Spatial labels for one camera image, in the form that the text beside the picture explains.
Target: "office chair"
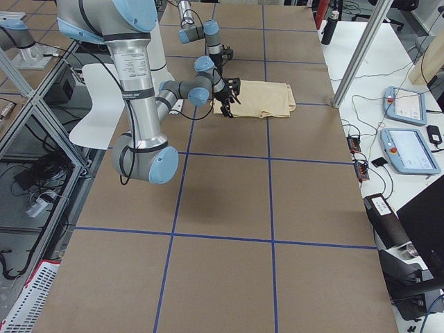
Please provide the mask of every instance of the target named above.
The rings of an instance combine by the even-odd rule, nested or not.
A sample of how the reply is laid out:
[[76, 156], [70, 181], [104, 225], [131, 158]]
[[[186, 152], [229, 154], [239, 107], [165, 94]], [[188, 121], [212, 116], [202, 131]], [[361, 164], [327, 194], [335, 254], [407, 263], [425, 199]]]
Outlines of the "office chair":
[[[372, 6], [376, 5], [377, 0], [368, 0], [368, 2], [370, 2], [370, 4]], [[392, 5], [391, 8], [395, 8], [398, 10], [402, 10], [404, 12], [411, 12], [412, 10], [415, 10], [419, 5], [419, 0], [395, 0]], [[370, 19], [370, 15], [364, 15], [364, 14], [358, 14], [355, 15], [354, 17], [352, 17], [352, 21], [356, 21], [357, 17], [362, 17], [364, 19]], [[395, 19], [385, 19], [384, 20], [385, 23], [391, 23], [391, 24], [395, 24], [396, 26], [398, 26], [396, 28], [397, 31], [401, 31], [402, 28], [404, 28], [404, 23], [396, 21]]]

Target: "brown table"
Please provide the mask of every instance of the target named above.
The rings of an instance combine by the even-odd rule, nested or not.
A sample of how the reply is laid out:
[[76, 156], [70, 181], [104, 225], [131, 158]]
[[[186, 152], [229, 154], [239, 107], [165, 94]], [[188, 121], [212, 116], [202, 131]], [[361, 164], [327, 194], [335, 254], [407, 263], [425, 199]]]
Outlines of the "brown table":
[[[168, 117], [166, 185], [121, 186], [108, 152], [34, 332], [397, 332], [311, 10], [193, 9], [234, 49], [226, 76], [289, 83], [296, 111]], [[171, 6], [161, 23], [193, 77], [203, 42], [179, 43]]]

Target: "white desk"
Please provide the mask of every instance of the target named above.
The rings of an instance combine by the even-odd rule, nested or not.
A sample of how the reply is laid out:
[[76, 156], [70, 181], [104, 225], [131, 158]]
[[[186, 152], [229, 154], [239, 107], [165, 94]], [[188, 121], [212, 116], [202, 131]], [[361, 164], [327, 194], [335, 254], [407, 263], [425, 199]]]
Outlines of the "white desk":
[[[336, 91], [340, 83], [339, 80], [335, 79], [342, 78], [358, 41], [365, 29], [365, 26], [365, 22], [339, 22], [330, 45], [323, 45], [325, 62], [328, 66], [334, 91]], [[409, 63], [411, 63], [410, 57], [407, 55], [407, 52], [404, 50], [404, 47], [391, 28], [390, 24], [383, 24], [375, 40], [373, 41], [357, 76], [389, 74], [392, 71], [403, 68]], [[397, 71], [390, 76], [376, 76], [355, 79], [340, 107], [341, 118], [348, 120], [351, 124], [358, 127], [362, 134], [374, 134], [375, 130], [357, 120], [357, 116], [352, 107], [352, 96], [362, 95], [369, 99], [377, 99], [383, 97], [384, 90], [388, 86], [394, 85], [399, 87], [401, 84], [401, 87], [403, 88], [414, 89], [421, 92], [427, 91], [427, 87], [412, 85], [409, 79], [406, 78], [409, 70], [411, 69], [412, 66], [407, 66], [403, 70]], [[430, 92], [426, 93], [425, 97], [426, 108], [428, 110], [440, 110]], [[369, 101], [355, 97], [355, 105], [359, 118], [365, 122], [368, 122], [374, 127], [377, 127], [377, 124], [383, 118], [384, 108], [382, 103], [382, 100]], [[387, 118], [384, 118], [383, 122], [386, 128], [418, 128], [420, 129], [424, 138], [428, 141], [425, 126], [413, 126]], [[441, 132], [444, 132], [444, 115], [427, 113], [427, 123], [438, 126], [441, 129]], [[348, 126], [345, 127], [345, 132], [348, 132]], [[353, 128], [351, 129], [350, 133], [357, 134], [356, 130]], [[369, 161], [374, 160], [377, 157], [384, 156], [379, 133], [377, 134], [376, 140], [371, 147], [370, 155], [370, 146], [372, 145], [373, 140], [374, 137], [361, 138], [361, 149], [366, 157], [368, 157]], [[442, 170], [444, 170], [444, 153], [434, 154], [434, 157], [441, 166]], [[392, 175], [394, 181], [394, 192], [389, 198], [388, 202], [395, 211], [401, 208], [416, 194], [420, 193], [427, 185], [431, 184], [433, 181], [443, 175], [440, 174], [432, 177], [399, 175], [395, 172], [390, 163], [386, 165], [386, 168]], [[387, 184], [385, 194], [388, 195], [391, 188], [390, 178], [383, 168], [378, 168], [376, 171], [385, 179]], [[362, 184], [361, 194], [363, 197], [380, 193], [384, 188], [382, 181], [374, 173], [370, 171], [369, 175], [370, 180], [365, 181]], [[410, 326], [417, 326], [417, 331], [419, 332], [422, 322], [415, 323], [413, 321], [404, 321], [397, 309], [395, 307], [393, 308], [400, 332], [406, 332]], [[425, 333], [442, 333], [443, 327], [444, 314], [434, 314], [427, 320]]]

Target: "gray floor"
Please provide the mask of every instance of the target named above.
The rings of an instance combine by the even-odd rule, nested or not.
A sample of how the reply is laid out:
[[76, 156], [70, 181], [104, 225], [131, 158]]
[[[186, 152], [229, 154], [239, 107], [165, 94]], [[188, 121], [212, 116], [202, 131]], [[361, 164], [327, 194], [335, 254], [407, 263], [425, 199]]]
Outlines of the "gray floor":
[[[352, 17], [357, 14], [371, 14], [371, 12], [374, 10], [374, 6], [370, 5], [368, 0], [353, 0], [357, 6], [348, 6], [351, 5], [351, 1], [344, 1], [344, 11], [343, 11], [343, 21], [351, 21]], [[424, 28], [418, 23], [416, 18], [410, 13], [410, 12], [401, 12], [397, 9], [391, 8], [388, 11], [388, 18], [395, 19], [399, 22], [404, 23], [404, 28], [401, 31], [396, 31], [397, 26], [392, 25], [393, 30], [395, 30], [396, 34], [398, 35], [402, 45], [404, 45], [404, 48], [406, 50], [409, 50], [411, 47], [415, 45], [415, 40], [419, 36], [426, 36], [428, 35], [427, 31], [424, 30]], [[367, 21], [366, 19], [357, 18], [357, 22], [364, 22]], [[416, 49], [409, 52], [410, 58], [414, 60], [418, 52]], [[444, 92], [444, 74], [443, 72], [438, 74], [438, 78], [435, 81], [435, 83], [431, 86], [432, 94], [437, 99], [443, 92]]]

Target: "label sticker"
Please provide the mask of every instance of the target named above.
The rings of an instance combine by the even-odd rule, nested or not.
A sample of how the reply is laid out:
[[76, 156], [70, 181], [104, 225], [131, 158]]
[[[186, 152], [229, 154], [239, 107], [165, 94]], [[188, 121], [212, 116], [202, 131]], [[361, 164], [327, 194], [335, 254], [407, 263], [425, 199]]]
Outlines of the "label sticker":
[[148, 65], [143, 53], [114, 54], [114, 62], [121, 80], [148, 78]]
[[385, 201], [382, 200], [382, 198], [373, 198], [372, 202], [380, 215], [387, 215], [391, 213], [390, 208], [387, 206]]

